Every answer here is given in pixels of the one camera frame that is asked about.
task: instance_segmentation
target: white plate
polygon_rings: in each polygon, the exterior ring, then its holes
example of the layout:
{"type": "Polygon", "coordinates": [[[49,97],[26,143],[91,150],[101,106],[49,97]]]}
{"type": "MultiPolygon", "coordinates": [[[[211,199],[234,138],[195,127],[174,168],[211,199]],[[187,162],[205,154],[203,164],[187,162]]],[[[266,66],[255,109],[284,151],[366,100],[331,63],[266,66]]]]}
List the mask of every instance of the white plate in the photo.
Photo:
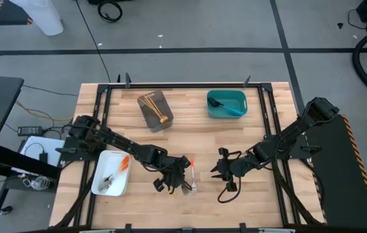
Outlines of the white plate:
{"type": "Polygon", "coordinates": [[[105,150],[101,152],[100,158],[98,159],[97,169],[95,171],[93,184],[91,185],[91,191],[96,195],[110,195],[120,196],[126,192],[127,181],[130,174],[131,158],[129,159],[128,168],[122,173],[118,174],[114,179],[111,186],[107,191],[101,193],[98,191],[98,186],[101,181],[109,175],[114,175],[119,169],[121,161],[125,156],[130,156],[123,151],[110,151],[105,150]]]}

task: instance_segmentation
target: concrete floor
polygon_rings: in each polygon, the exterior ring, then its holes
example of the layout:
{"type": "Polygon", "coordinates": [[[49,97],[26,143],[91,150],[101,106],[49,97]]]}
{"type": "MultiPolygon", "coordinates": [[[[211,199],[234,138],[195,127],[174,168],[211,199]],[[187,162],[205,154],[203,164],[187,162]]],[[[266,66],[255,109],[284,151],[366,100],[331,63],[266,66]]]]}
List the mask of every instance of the concrete floor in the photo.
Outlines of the concrete floor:
{"type": "MultiPolygon", "coordinates": [[[[25,84],[76,94],[81,83],[107,82],[107,74],[95,52],[81,14],[72,0],[53,0],[64,32],[46,37],[35,25],[0,26],[0,76],[25,79],[25,84]],[[7,56],[6,51],[14,51],[7,56]],[[43,50],[47,55],[23,55],[24,50],[43,50]],[[56,50],[81,50],[79,54],[55,55],[56,50]]],[[[133,82],[291,82],[281,52],[192,52],[124,54],[110,49],[162,48],[282,48],[273,6],[278,6],[289,48],[352,48],[366,35],[347,24],[347,11],[360,0],[134,0],[121,2],[123,18],[103,22],[96,7],[79,4],[100,49],[112,80],[130,73],[133,82]],[[344,23],[339,29],[337,23],[344,23]]],[[[360,23],[354,15],[352,21],[360,23]]],[[[304,102],[323,96],[348,116],[367,170],[367,88],[355,74],[350,53],[292,54],[293,68],[304,102]]],[[[367,69],[367,54],[362,54],[367,69]]],[[[72,116],[75,97],[22,88],[18,98],[27,107],[66,118],[72,116]]],[[[45,119],[14,107],[7,122],[18,126],[50,126],[45,119]]],[[[3,128],[0,145],[17,150],[21,140],[3,128]]],[[[21,232],[48,226],[54,196],[11,191],[6,205],[14,212],[0,217],[0,232],[21,232]]]]}

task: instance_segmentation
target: gray container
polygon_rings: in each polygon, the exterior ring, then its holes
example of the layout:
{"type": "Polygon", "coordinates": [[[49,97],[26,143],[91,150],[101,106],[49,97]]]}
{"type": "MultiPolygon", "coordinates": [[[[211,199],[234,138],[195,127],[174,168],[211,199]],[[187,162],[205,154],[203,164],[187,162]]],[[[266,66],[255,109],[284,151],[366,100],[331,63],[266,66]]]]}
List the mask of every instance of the gray container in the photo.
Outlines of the gray container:
{"type": "MultiPolygon", "coordinates": [[[[156,115],[156,113],[153,110],[151,110],[146,104],[144,104],[144,102],[137,100],[140,106],[140,110],[142,111],[142,114],[146,121],[147,127],[149,127],[150,131],[152,133],[155,133],[162,129],[166,129],[172,126],[173,114],[166,101],[166,98],[163,95],[163,92],[154,91],[152,93],[148,93],[148,95],[151,97],[153,102],[156,104],[157,108],[159,108],[159,111],[162,113],[162,115],[167,116],[169,118],[169,121],[167,123],[162,124],[160,122],[160,118],[156,115]]],[[[139,99],[145,100],[144,96],[140,96],[139,99]]]]}

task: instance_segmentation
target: teal container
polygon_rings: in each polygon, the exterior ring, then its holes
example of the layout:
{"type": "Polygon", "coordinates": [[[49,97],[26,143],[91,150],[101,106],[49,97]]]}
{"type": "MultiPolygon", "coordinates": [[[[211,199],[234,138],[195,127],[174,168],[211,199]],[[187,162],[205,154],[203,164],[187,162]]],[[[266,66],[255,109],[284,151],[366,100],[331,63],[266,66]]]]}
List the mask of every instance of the teal container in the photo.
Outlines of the teal container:
{"type": "Polygon", "coordinates": [[[242,117],[248,111],[247,97],[242,91],[238,90],[212,90],[206,95],[206,102],[208,105],[208,114],[210,118],[220,119],[237,119],[242,117]],[[212,107],[208,103],[208,98],[214,98],[222,104],[243,112],[241,116],[231,115],[222,107],[212,107]]]}

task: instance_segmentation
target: wooden table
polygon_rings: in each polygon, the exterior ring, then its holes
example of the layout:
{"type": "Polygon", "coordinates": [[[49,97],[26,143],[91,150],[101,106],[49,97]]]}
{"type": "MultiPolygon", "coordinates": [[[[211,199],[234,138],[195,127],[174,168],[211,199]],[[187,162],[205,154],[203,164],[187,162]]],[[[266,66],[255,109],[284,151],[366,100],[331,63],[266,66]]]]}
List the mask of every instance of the wooden table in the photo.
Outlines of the wooden table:
{"type": "MultiPolygon", "coordinates": [[[[75,117],[93,114],[96,88],[96,83],[82,84],[75,117]]],[[[272,83],[272,88],[280,124],[285,128],[296,119],[291,90],[287,82],[272,83]]],[[[209,90],[161,89],[174,121],[172,127],[157,133],[151,133],[146,127],[137,103],[138,96],[153,89],[115,89],[112,92],[107,126],[139,144],[163,147],[171,156],[185,154],[189,159],[194,158],[198,193],[185,196],[180,189],[173,195],[165,191],[159,193],[152,182],[161,175],[147,172],[134,161],[127,192],[123,196],[96,197],[93,228],[124,228],[126,223],[131,223],[133,228],[238,228],[242,222],[247,227],[282,226],[271,171],[252,170],[242,178],[242,192],[235,201],[228,204],[217,202],[217,196],[225,186],[223,181],[211,178],[209,172],[220,158],[217,149],[225,147],[229,151],[245,151],[263,139],[265,129],[257,88],[240,89],[247,95],[248,113],[238,120],[208,117],[205,100],[209,90]]],[[[275,132],[271,117],[270,123],[272,132],[275,132]]],[[[289,164],[298,198],[315,218],[323,221],[311,171],[299,161],[290,161],[289,164]]],[[[50,225],[60,221],[76,199],[82,168],[83,162],[74,162],[63,170],[50,225]]],[[[186,174],[191,184],[190,170],[186,170],[186,174]]],[[[226,193],[223,199],[233,195],[226,193]]],[[[284,196],[292,222],[291,206],[284,196]]],[[[81,224],[85,223],[88,200],[84,203],[81,224]]]]}

